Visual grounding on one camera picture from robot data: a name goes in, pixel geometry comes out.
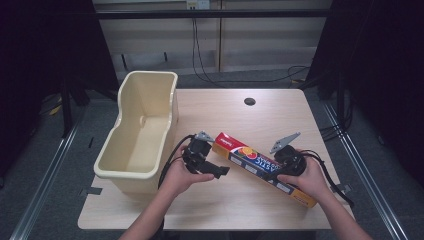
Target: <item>black cable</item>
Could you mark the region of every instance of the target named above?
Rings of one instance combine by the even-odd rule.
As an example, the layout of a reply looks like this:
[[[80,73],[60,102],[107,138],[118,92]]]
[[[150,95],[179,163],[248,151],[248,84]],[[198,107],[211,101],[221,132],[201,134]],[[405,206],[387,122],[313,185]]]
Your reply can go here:
[[[183,144],[183,142],[186,141],[187,139],[192,139],[194,137],[195,137],[195,135],[185,136],[183,139],[181,139],[177,143],[174,150],[172,150],[171,155],[169,155],[168,160],[166,160],[165,166],[163,166],[162,172],[160,174],[159,182],[158,182],[158,188],[160,188],[160,186],[162,185],[162,182],[165,179],[166,173],[168,172],[168,169],[171,166],[172,162],[174,160],[178,159],[178,158],[181,158],[181,157],[176,157],[176,158],[172,159],[172,157],[175,155],[177,150],[180,148],[181,144]],[[155,234],[153,234],[153,236],[150,239],[163,239],[163,237],[164,237],[163,236],[163,227],[164,226],[165,226],[165,218],[163,218],[161,225],[159,226],[159,228],[156,230]]]
[[[324,142],[328,142],[330,140],[333,140],[335,138],[340,137],[342,134],[346,133],[346,131],[351,126],[352,119],[353,119],[353,106],[354,106],[352,96],[350,96],[349,100],[350,100],[350,102],[349,102],[349,106],[348,106],[348,109],[347,109],[346,116],[344,118],[344,122],[338,123],[334,126],[330,126],[330,127],[320,129],[321,136],[322,136]]]
[[[287,69],[287,74],[290,76],[290,83],[289,83],[289,86],[287,88],[291,88],[291,85],[293,83],[293,79],[291,78],[291,75],[290,75],[290,70],[292,68],[302,68],[302,71],[303,71],[305,69],[309,69],[310,67],[307,67],[307,66],[291,66],[291,67],[289,67],[289,69]]]
[[[225,87],[224,87],[224,86],[222,86],[222,85],[219,85],[218,83],[237,83],[237,82],[242,82],[242,83],[254,83],[254,82],[259,82],[259,83],[270,83],[270,82],[277,82],[277,81],[285,80],[285,79],[287,79],[287,78],[290,78],[291,76],[294,76],[294,75],[296,75],[296,74],[298,74],[298,73],[300,73],[300,72],[304,71],[305,69],[309,69],[309,68],[310,68],[310,67],[307,67],[307,66],[292,66],[292,67],[290,67],[290,68],[289,68],[289,70],[288,70],[288,75],[287,75],[287,76],[282,77],[282,78],[273,79],[273,80],[256,80],[256,81],[254,81],[254,80],[252,80],[252,81],[244,81],[244,80],[239,80],[239,81],[228,81],[228,80],[225,80],[225,81],[224,81],[224,80],[221,80],[221,81],[213,81],[213,80],[212,80],[212,79],[208,76],[208,74],[206,74],[205,69],[204,69],[204,67],[203,67],[202,57],[201,57],[201,55],[200,55],[199,38],[198,38],[198,34],[197,34],[197,22],[196,22],[196,19],[195,19],[195,18],[193,18],[193,19],[192,19],[192,21],[193,21],[193,51],[192,51],[192,65],[193,65],[193,70],[194,70],[194,73],[196,74],[196,76],[197,76],[200,80],[202,80],[202,81],[204,81],[204,82],[212,83],[213,85],[215,85],[215,86],[217,86],[217,87],[221,87],[221,88],[225,88]],[[201,65],[201,68],[202,68],[202,72],[203,72],[203,74],[205,75],[205,77],[206,77],[207,79],[202,78],[202,77],[201,77],[201,76],[197,73],[197,71],[196,71],[196,67],[195,67],[195,64],[194,64],[194,55],[195,55],[196,44],[197,44],[197,52],[198,52],[199,61],[200,61],[200,65]],[[297,71],[297,72],[295,72],[295,73],[293,73],[293,74],[289,74],[289,72],[290,72],[290,69],[291,69],[291,68],[297,68],[297,67],[303,67],[303,69],[301,69],[301,70],[299,70],[299,71]]]
[[[337,194],[339,194],[340,197],[342,197],[351,208],[353,208],[355,206],[354,202],[352,200],[350,200],[338,187],[337,185],[333,182],[333,179],[331,179],[330,174],[328,173],[327,167],[324,164],[324,161],[321,159],[321,157],[318,155],[318,153],[312,151],[312,150],[303,150],[300,151],[300,153],[305,156],[305,157],[312,157],[314,159],[316,159],[321,168],[322,171],[324,172],[325,178],[327,178],[328,183],[330,183],[331,187],[333,188],[334,191],[337,192]]]
[[[213,85],[215,85],[215,86],[217,86],[217,87],[220,87],[220,88],[225,88],[224,86],[221,86],[221,85],[219,85],[219,84],[215,83],[214,81],[212,81],[212,79],[210,79],[210,78],[209,78],[209,76],[206,74],[205,69],[204,69],[204,67],[203,67],[202,57],[201,57],[201,55],[200,55],[200,46],[199,46],[199,39],[198,39],[198,36],[197,36],[197,23],[196,23],[196,19],[195,19],[195,18],[193,18],[193,19],[192,19],[192,22],[193,22],[193,52],[192,52],[192,58],[191,58],[191,61],[192,61],[192,64],[193,64],[194,74],[196,74],[196,76],[197,76],[200,80],[202,80],[202,81],[204,81],[204,82],[212,83]],[[196,71],[196,66],[195,66],[195,64],[194,64],[194,52],[195,52],[195,49],[196,49],[196,44],[197,44],[197,53],[198,53],[198,56],[199,56],[200,65],[201,65],[201,67],[202,67],[203,74],[206,76],[206,78],[207,78],[207,79],[202,78],[202,77],[201,77],[201,76],[197,73],[197,71]]]
[[[181,146],[181,144],[183,144],[184,141],[186,141],[187,139],[192,139],[194,137],[195,137],[195,135],[187,135],[187,136],[185,136],[183,139],[181,139],[180,142],[178,142],[178,144],[175,146],[174,150],[172,150],[171,155],[169,155],[169,158],[166,161],[165,166],[163,166],[162,172],[160,174],[159,182],[158,182],[158,188],[160,187],[160,185],[162,185],[162,182],[165,179],[165,175],[168,172],[168,169],[171,166],[172,161],[175,160],[175,159],[172,159],[172,157],[177,152],[178,148]]]

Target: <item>beige plastic bin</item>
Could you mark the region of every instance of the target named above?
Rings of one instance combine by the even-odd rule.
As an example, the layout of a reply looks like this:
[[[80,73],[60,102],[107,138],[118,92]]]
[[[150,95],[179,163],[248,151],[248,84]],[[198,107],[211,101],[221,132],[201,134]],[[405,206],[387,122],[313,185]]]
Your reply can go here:
[[[94,164],[98,177],[122,192],[156,192],[174,145],[177,80],[172,72],[127,75],[118,93],[118,119]]]

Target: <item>hand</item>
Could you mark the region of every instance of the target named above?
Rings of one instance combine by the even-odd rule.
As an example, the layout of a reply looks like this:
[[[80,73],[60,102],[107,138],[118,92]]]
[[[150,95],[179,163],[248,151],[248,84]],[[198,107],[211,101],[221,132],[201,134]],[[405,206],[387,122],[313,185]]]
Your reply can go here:
[[[214,179],[213,174],[192,174],[190,173],[184,161],[181,159],[182,152],[186,146],[181,146],[174,155],[174,161],[168,169],[168,172],[163,180],[159,190],[172,192],[174,197],[185,192],[193,183],[207,182]]]
[[[303,192],[319,201],[320,196],[330,192],[321,167],[312,157],[305,157],[306,169],[300,176],[280,174],[278,180],[298,186]]]

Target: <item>gray floor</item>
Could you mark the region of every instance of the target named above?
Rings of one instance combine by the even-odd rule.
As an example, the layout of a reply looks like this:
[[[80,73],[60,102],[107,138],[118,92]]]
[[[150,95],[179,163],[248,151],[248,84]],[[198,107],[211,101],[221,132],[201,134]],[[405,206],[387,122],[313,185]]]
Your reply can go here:
[[[119,56],[115,64],[120,64]],[[122,66],[116,65],[116,67],[122,70]],[[140,66],[132,70],[136,69],[152,70]],[[193,73],[189,67],[181,71]],[[303,71],[292,78],[303,79],[306,73],[307,71]],[[287,69],[209,73],[208,76],[215,84],[205,81],[204,75],[202,75],[204,80],[200,80],[194,74],[181,74],[178,88],[217,88],[216,84],[226,88],[296,87],[290,84],[290,78],[284,78],[287,76]],[[29,239],[117,239],[122,234],[121,230],[86,231],[77,226],[78,216],[85,200],[81,192],[91,185],[94,177],[92,166],[117,115],[116,103],[94,92],[89,94],[92,96],[92,101],[87,107],[73,107],[75,121],[78,122],[80,119],[78,130],[63,162],[58,166],[57,175],[53,179],[46,199],[42,202],[42,208],[36,213],[33,225],[29,227],[27,236]],[[305,95],[318,126],[320,128],[330,126],[331,122],[323,103],[334,105],[334,98],[329,101],[319,100],[315,88],[306,90]],[[46,103],[44,107],[48,109],[55,100]],[[353,116],[348,134],[387,203],[400,220],[406,235],[410,239],[420,239],[424,234],[424,229],[420,227],[424,224],[424,209],[421,208],[424,202],[423,189],[403,171],[391,149],[380,144],[378,134],[360,109],[355,108]],[[22,219],[61,143],[62,126],[60,112],[54,116],[47,114],[40,116],[36,133],[9,171],[6,186],[0,191],[0,219],[6,219],[0,221],[0,239],[10,238]],[[358,223],[375,239],[396,239],[382,220],[381,213],[369,197],[339,139],[327,142],[326,147],[341,182],[353,188],[348,196],[356,204],[353,212]],[[262,237],[262,239],[307,239],[309,235],[299,232],[268,232]],[[230,234],[225,232],[184,232],[181,236],[181,239],[229,238]],[[316,239],[335,239],[335,237],[331,230],[318,230]]]

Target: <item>red box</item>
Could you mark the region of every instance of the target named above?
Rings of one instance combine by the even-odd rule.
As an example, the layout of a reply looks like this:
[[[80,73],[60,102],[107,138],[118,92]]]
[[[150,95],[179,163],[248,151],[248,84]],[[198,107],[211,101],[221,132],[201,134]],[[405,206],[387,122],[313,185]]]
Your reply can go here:
[[[262,155],[225,133],[220,133],[215,138],[212,151],[255,174],[264,181],[266,180],[263,177],[266,174],[270,174],[281,168],[278,162]],[[274,185],[303,206],[311,208],[317,203],[311,196],[291,184],[273,180],[266,182]]]

